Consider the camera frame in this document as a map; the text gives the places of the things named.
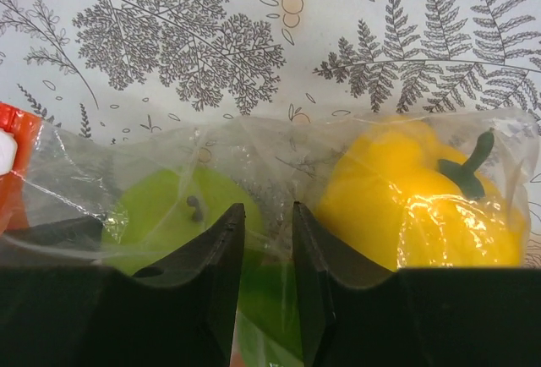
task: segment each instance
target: yellow bell pepper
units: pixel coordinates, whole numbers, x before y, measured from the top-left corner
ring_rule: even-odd
[[[374,124],[339,160],[314,214],[338,238],[395,271],[404,266],[519,266],[529,217],[477,173],[473,154],[440,142],[419,120]]]

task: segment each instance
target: red object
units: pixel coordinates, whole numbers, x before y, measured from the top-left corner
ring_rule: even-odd
[[[0,102],[0,128],[17,142],[15,163],[10,173],[0,177],[0,233],[28,227],[23,203],[26,169],[41,129],[41,118]]]

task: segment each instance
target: clear plastic wrap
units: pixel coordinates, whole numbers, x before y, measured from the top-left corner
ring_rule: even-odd
[[[482,151],[460,166],[487,132],[494,145],[482,142]],[[5,205],[0,221],[11,226],[0,243],[134,274],[242,202],[247,242],[236,347],[247,367],[302,365],[292,364],[302,356],[291,262],[294,201],[392,270],[520,266],[530,224],[523,184],[537,161],[537,134],[533,118],[516,109],[352,114],[302,125],[241,117],[115,146],[40,122],[18,175],[27,224],[93,216],[103,231],[28,239],[12,227],[15,206]],[[441,159],[451,162],[447,175]]]

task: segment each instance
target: green apple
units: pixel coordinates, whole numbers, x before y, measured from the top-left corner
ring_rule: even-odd
[[[303,362],[237,313],[238,349],[246,367],[303,367]]]
[[[104,264],[133,275],[180,248],[207,228],[235,203],[246,212],[244,263],[257,266],[258,239],[265,234],[258,206],[229,177],[206,167],[196,167],[190,177],[181,168],[160,170],[124,192],[108,214],[101,235],[102,248],[110,255]]]
[[[238,308],[276,345],[302,359],[297,285],[292,261],[267,256],[265,263],[246,267],[240,282]]]

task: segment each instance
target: leaf illustration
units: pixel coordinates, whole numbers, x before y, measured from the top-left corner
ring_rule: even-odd
[[[427,28],[421,40],[423,53],[429,58],[449,60],[467,52],[472,45],[470,36],[461,33],[467,19],[456,21],[459,7],[453,8],[456,0],[426,0]]]
[[[88,114],[86,113],[85,105],[80,103],[79,108],[81,111],[81,129],[79,136],[90,139],[92,137],[92,128],[90,127],[90,121],[88,119]]]
[[[34,112],[37,116],[40,118],[45,119],[48,123],[54,124],[55,118],[53,115],[47,116],[48,111],[46,107],[43,107],[32,95],[29,93],[21,84],[17,84],[17,87],[20,89],[20,91],[23,93],[23,95],[26,98],[26,101],[30,103],[30,108],[32,109],[32,112]],[[62,127],[61,123],[56,123],[55,126],[58,128]]]
[[[86,58],[87,68],[99,68],[109,75],[109,85],[124,90],[138,81],[144,84],[145,73],[158,66],[158,33],[154,16],[140,9],[112,6],[111,0],[98,0],[93,8],[77,14],[74,25],[79,29],[79,55]]]
[[[385,7],[385,40],[383,41],[383,53],[395,60],[411,58],[419,53],[417,48],[405,51],[404,47],[411,46],[421,36],[413,34],[417,25],[407,25],[407,14],[403,14],[400,5],[401,0],[389,0]]]
[[[538,235],[538,230],[532,230],[532,233]],[[541,243],[539,241],[532,238],[528,240],[527,254],[524,262],[524,266],[527,268],[541,267]]]
[[[491,63],[503,63],[511,58],[519,58],[527,55],[541,54],[541,50],[531,47],[515,48],[514,46],[524,41],[541,36],[538,31],[523,31],[509,33],[520,26],[535,20],[531,15],[524,14],[514,18],[505,17],[511,10],[526,0],[477,0],[471,10],[479,15],[473,21],[482,30],[475,30],[477,37],[473,52],[478,58]]]
[[[49,88],[50,90],[57,90],[57,86],[54,85],[51,81],[49,81],[48,79],[44,79],[42,81],[43,85],[46,86],[47,88]]]
[[[537,202],[528,202],[528,204],[532,214],[532,233],[539,236],[541,234],[541,205]]]
[[[363,20],[358,21],[358,49],[353,49],[353,44],[342,37],[338,41],[338,50],[340,56],[334,52],[329,53],[328,61],[321,63],[320,68],[316,68],[314,73],[326,79],[334,78],[339,84],[349,78],[351,94],[358,98],[369,89],[370,78],[374,77],[375,71],[373,72],[367,63],[373,63],[383,51],[376,41],[376,36],[372,35]]]
[[[260,2],[264,5],[272,6],[273,8],[279,5],[277,0],[260,0]]]
[[[259,101],[271,101],[274,68],[285,60],[267,23],[243,14],[226,19],[228,1],[98,0],[74,19],[79,54],[116,89],[143,84],[157,69],[162,84],[175,84],[179,99],[198,112],[218,107],[227,90],[249,114]]]
[[[519,106],[524,111],[538,107],[538,90],[528,78],[530,71],[520,68],[502,68],[490,74],[488,85],[494,88],[484,90],[481,102],[488,107]]]
[[[28,64],[56,65],[66,75],[78,75],[99,109],[93,90],[64,50],[69,39],[66,37],[64,28],[57,29],[60,18],[55,15],[54,11],[49,9],[42,0],[35,0],[31,8],[28,9],[20,7],[18,0],[0,0],[0,5],[4,7],[0,15],[0,36],[6,33],[8,28],[13,28],[19,33],[25,33],[31,38],[45,42],[47,47],[38,47],[37,49],[30,47],[25,61]]]
[[[284,36],[284,39],[286,39],[289,44],[291,44],[292,46],[295,46],[295,41],[293,40],[293,35],[291,34],[291,32],[288,29],[286,29],[284,27],[281,30],[281,35]]]
[[[175,115],[174,113],[168,113],[167,114],[167,117],[170,118],[171,120],[174,120],[176,122],[181,122],[180,118],[178,117],[178,115]]]
[[[397,70],[394,63],[376,63],[370,67],[368,89],[373,112],[379,112],[381,104],[391,96],[391,89],[394,88],[391,81],[398,79],[395,74]]]
[[[531,61],[532,63],[534,63],[534,64],[537,66],[537,68],[541,69],[541,58],[538,58],[538,57],[531,57],[531,58],[530,58],[530,61]]]
[[[404,113],[409,111],[408,106],[423,98],[423,93],[430,92],[430,87],[437,84],[433,74],[443,74],[443,69],[439,64],[410,61],[403,64],[399,72],[402,74],[400,79],[403,81],[403,85],[396,111]]]
[[[481,81],[489,76],[481,63],[457,63],[445,67],[447,75],[441,75],[437,84],[439,90],[433,92],[435,98],[429,98],[429,105],[423,109],[429,112],[455,112],[456,105],[465,107],[462,96],[478,99],[483,92]]]

